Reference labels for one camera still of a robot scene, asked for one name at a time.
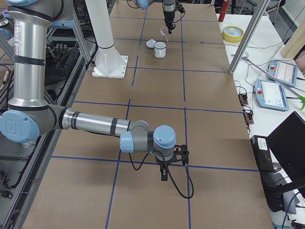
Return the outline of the far blue teach pendant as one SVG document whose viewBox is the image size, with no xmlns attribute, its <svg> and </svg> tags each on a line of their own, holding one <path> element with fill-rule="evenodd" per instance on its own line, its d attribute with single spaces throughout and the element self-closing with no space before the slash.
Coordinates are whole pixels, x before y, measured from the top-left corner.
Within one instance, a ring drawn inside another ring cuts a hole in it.
<svg viewBox="0 0 305 229">
<path fill-rule="evenodd" d="M 273 60 L 269 63 L 267 72 L 284 84 L 295 87 L 298 67 L 281 60 Z"/>
</svg>

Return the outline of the white enamel mug blue rim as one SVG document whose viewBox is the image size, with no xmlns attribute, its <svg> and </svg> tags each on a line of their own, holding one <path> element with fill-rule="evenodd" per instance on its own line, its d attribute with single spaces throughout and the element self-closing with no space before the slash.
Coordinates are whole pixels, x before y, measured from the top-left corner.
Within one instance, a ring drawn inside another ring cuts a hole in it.
<svg viewBox="0 0 305 229">
<path fill-rule="evenodd" d="M 164 58 L 166 55 L 166 43 L 165 42 L 155 42 L 154 43 L 154 56 L 156 58 Z"/>
</svg>

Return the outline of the yellow tape roll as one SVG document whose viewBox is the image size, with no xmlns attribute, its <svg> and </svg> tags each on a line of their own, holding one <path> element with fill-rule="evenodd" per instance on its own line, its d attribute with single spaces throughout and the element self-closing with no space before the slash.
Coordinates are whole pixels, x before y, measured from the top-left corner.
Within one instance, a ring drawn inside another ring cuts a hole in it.
<svg viewBox="0 0 305 229">
<path fill-rule="evenodd" d="M 222 38 L 226 42 L 239 43 L 244 36 L 244 31 L 237 26 L 226 26 L 222 30 Z"/>
</svg>

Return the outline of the black box on table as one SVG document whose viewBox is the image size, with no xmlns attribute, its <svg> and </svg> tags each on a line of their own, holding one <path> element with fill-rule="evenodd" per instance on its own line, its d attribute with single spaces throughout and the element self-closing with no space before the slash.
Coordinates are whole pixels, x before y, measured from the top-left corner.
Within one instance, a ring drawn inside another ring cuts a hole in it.
<svg viewBox="0 0 305 229">
<path fill-rule="evenodd" d="M 270 148 L 267 145 L 266 137 L 254 135 L 250 139 L 257 167 L 260 172 L 275 172 L 271 159 Z"/>
</svg>

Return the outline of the clear plastic funnel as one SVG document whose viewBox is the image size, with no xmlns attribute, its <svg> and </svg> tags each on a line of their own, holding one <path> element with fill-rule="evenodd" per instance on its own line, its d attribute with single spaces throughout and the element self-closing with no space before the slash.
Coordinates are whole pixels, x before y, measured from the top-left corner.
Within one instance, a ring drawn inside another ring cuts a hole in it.
<svg viewBox="0 0 305 229">
<path fill-rule="evenodd" d="M 167 42 L 169 41 L 170 34 L 168 33 L 168 28 L 166 26 L 162 26 L 160 28 L 160 34 L 165 37 Z"/>
</svg>

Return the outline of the red cylinder bottle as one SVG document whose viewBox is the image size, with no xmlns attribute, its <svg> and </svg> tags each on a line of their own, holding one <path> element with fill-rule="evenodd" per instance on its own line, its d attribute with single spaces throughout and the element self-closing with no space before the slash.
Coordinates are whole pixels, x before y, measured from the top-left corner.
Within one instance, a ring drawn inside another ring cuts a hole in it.
<svg viewBox="0 0 305 229">
<path fill-rule="evenodd" d="M 230 1 L 229 0 L 224 0 L 223 1 L 222 7 L 221 7 L 221 11 L 220 11 L 220 14 L 219 14 L 219 18 L 218 18 L 219 22 L 223 22 L 224 21 L 224 18 L 225 18 L 225 15 L 227 13 L 229 5 L 230 5 Z"/>
</svg>

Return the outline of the blue teach pendant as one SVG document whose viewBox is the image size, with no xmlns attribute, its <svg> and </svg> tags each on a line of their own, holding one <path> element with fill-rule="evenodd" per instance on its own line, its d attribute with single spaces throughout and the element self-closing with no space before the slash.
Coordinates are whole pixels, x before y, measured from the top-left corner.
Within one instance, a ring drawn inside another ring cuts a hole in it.
<svg viewBox="0 0 305 229">
<path fill-rule="evenodd" d="M 274 81 L 257 79 L 254 83 L 255 97 L 261 108 L 288 111 L 288 101 L 282 85 Z"/>
<path fill-rule="evenodd" d="M 267 72 L 284 84 L 295 87 L 298 67 L 281 60 L 273 60 L 269 63 Z"/>
</svg>

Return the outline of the orange black connector board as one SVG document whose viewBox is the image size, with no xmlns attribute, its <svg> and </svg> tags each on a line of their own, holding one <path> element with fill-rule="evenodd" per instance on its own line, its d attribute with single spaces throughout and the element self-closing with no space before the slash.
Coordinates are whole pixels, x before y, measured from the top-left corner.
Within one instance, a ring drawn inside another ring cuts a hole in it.
<svg viewBox="0 0 305 229">
<path fill-rule="evenodd" d="M 247 96 L 247 93 L 238 94 L 238 98 L 239 98 L 241 106 L 248 105 L 248 100 L 247 100 L 248 96 Z"/>
</svg>

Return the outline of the wooden board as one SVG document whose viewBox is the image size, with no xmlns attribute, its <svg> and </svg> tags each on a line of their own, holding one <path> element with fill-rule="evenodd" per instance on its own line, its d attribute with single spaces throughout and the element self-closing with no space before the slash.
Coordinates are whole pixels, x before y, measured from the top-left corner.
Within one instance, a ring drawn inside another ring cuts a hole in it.
<svg viewBox="0 0 305 229">
<path fill-rule="evenodd" d="M 305 45 L 305 21 L 298 26 L 285 47 L 281 50 L 283 58 L 292 59 Z"/>
</svg>

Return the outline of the near blue teach pendant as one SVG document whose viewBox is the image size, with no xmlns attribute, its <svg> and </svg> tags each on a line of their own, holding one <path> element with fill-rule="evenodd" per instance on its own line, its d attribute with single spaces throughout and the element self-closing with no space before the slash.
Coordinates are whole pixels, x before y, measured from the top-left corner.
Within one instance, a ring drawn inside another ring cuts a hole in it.
<svg viewBox="0 0 305 229">
<path fill-rule="evenodd" d="M 261 108 L 288 111 L 288 101 L 282 85 L 274 81 L 257 79 L 254 83 L 255 97 Z"/>
</svg>

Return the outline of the black laptop computer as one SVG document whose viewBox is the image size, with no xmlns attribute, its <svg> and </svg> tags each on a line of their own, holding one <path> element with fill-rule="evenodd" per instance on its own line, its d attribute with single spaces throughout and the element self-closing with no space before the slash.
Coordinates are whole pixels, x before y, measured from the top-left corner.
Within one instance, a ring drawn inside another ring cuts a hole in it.
<svg viewBox="0 0 305 229">
<path fill-rule="evenodd" d="M 266 139 L 292 181 L 305 177 L 305 121 L 292 112 Z"/>
</svg>

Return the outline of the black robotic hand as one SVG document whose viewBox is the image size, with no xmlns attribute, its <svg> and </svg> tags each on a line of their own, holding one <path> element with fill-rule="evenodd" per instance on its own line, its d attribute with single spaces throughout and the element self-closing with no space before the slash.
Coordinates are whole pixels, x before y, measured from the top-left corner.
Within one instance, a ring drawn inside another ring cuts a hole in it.
<svg viewBox="0 0 305 229">
<path fill-rule="evenodd" d="M 56 43 L 55 46 L 47 45 L 46 62 L 66 63 L 72 49 L 67 44 Z"/>
</svg>

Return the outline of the white round cup lid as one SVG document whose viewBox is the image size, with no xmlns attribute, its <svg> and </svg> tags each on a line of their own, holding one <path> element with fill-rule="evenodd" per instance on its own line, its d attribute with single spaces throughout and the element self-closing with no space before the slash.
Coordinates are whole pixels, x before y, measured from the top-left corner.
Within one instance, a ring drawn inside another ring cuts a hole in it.
<svg viewBox="0 0 305 229">
<path fill-rule="evenodd" d="M 150 39 L 146 42 L 146 47 L 149 49 L 154 49 L 154 44 L 156 43 L 156 41 L 154 39 Z"/>
</svg>

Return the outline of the aluminium frame post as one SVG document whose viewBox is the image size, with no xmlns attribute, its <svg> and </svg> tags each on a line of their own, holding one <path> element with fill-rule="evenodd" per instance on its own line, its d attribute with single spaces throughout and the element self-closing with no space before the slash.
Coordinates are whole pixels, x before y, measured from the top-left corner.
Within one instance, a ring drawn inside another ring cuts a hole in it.
<svg viewBox="0 0 305 229">
<path fill-rule="evenodd" d="M 233 74 L 237 68 L 237 65 L 238 63 L 240 62 L 247 46 L 248 46 L 248 43 L 256 29 L 256 27 L 258 26 L 259 22 L 260 22 L 260 19 L 261 17 L 263 16 L 268 4 L 269 4 L 270 0 L 261 0 L 257 7 L 256 7 L 256 10 L 254 11 L 254 14 L 247 26 L 247 29 L 244 33 L 244 36 L 240 42 L 240 45 L 239 47 L 237 48 L 237 51 L 233 57 L 233 60 L 231 61 L 231 64 L 229 66 L 229 69 L 228 69 L 228 73 L 229 74 Z"/>
</svg>

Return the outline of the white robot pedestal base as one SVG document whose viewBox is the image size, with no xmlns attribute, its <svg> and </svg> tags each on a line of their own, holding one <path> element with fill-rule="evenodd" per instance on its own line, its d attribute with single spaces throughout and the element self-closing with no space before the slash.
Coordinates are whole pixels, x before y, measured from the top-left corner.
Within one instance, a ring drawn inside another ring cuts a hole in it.
<svg viewBox="0 0 305 229">
<path fill-rule="evenodd" d="M 128 56 L 120 55 L 115 48 L 106 1 L 87 0 L 85 3 L 98 46 L 93 77 L 124 78 Z"/>
</svg>

